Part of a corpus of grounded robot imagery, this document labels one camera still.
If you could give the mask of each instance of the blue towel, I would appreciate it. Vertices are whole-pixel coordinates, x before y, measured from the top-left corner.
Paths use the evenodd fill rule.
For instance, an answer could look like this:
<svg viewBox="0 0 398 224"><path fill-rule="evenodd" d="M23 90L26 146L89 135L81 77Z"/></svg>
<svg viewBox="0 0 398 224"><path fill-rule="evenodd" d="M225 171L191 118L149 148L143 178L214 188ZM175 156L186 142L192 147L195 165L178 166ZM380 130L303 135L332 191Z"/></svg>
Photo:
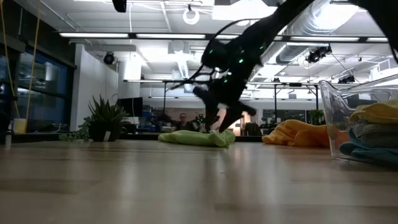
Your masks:
<svg viewBox="0 0 398 224"><path fill-rule="evenodd" d="M372 159L377 162L398 166L398 148L373 148L365 146L359 141L352 128L348 131L351 142L340 146L340 152L358 159Z"/></svg>

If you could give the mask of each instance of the orange towel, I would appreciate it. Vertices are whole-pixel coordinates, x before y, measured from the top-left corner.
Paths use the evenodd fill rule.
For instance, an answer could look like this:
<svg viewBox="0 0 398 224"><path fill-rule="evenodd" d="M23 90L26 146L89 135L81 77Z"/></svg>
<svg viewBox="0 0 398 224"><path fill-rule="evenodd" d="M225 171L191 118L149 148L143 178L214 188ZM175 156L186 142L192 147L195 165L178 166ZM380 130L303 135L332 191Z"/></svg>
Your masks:
<svg viewBox="0 0 398 224"><path fill-rule="evenodd" d="M285 146L329 147L326 125L315 126L297 120L280 123L270 135L263 136L262 141Z"/></svg>

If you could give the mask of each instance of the person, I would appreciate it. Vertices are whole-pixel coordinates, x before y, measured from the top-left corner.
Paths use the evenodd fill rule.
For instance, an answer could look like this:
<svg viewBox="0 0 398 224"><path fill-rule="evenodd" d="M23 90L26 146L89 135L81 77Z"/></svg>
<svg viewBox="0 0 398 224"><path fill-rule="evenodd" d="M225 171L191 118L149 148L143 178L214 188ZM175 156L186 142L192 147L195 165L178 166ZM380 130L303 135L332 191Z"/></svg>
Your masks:
<svg viewBox="0 0 398 224"><path fill-rule="evenodd" d="M187 114L185 114L185 113L180 114L180 122L177 122L177 124L175 126L177 128L177 131L179 131L179 130L197 131L197 129L194 127L193 123L190 121L187 121Z"/></svg>

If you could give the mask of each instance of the plant pot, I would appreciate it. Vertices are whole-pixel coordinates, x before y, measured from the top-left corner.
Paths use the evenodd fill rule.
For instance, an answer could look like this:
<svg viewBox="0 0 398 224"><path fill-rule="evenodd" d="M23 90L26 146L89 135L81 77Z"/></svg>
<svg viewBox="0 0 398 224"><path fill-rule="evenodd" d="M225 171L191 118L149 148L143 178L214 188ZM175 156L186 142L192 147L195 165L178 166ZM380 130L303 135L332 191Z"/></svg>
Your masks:
<svg viewBox="0 0 398 224"><path fill-rule="evenodd" d="M104 141L105 133L110 131L111 135L109 136L108 141L113 142L119 139L122 128L122 123L109 124L92 121L88 128L88 133L90 135L90 139L93 141L102 142Z"/></svg>

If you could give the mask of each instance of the potted plant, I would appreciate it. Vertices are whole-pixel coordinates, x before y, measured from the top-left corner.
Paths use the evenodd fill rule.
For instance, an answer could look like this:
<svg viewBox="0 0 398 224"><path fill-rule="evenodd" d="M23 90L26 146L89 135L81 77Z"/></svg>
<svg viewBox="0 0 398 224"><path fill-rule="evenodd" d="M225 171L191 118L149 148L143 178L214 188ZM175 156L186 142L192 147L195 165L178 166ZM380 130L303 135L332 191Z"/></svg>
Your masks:
<svg viewBox="0 0 398 224"><path fill-rule="evenodd" d="M109 100L99 96L99 103L93 97L94 106L89 103L91 121L88 126L90 138L94 141L104 141L105 134L109 132L108 141L119 139L123 128L122 120L127 116L123 107L110 105Z"/></svg>
<svg viewBox="0 0 398 224"><path fill-rule="evenodd" d="M310 124L321 125L325 124L325 117L323 116L323 110L310 110Z"/></svg>

